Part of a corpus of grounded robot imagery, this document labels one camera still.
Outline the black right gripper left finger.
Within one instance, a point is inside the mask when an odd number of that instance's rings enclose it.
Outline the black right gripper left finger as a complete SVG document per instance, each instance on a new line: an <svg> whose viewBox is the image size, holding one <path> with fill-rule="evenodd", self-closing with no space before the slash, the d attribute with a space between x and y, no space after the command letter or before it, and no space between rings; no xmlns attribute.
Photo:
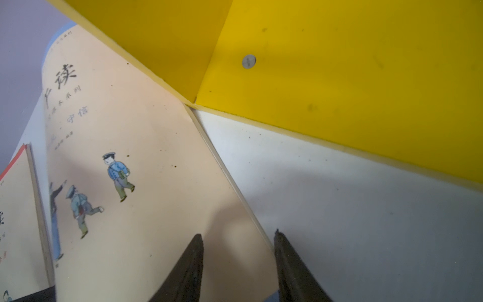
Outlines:
<svg viewBox="0 0 483 302"><path fill-rule="evenodd" d="M203 258L203 238L201 234L196 234L149 302L198 302L201 295Z"/></svg>

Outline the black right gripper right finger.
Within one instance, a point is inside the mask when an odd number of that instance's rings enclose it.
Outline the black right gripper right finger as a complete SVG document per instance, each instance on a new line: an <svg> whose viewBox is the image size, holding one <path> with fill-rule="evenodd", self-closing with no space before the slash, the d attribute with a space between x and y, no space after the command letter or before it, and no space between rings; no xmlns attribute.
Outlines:
<svg viewBox="0 0 483 302"><path fill-rule="evenodd" d="M276 230L274 235L274 254L279 301L333 301L319 285L288 238L279 230Z"/></svg>

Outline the blue-edged beige reading book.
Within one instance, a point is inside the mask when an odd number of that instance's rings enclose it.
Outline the blue-edged beige reading book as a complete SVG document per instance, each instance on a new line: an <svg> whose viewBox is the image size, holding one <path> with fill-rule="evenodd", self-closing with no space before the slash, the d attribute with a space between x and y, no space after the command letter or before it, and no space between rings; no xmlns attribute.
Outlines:
<svg viewBox="0 0 483 302"><path fill-rule="evenodd" d="M59 301L148 301L193 239L201 301L276 291L269 242L182 102L79 25L42 80L49 182L65 183Z"/></svg>

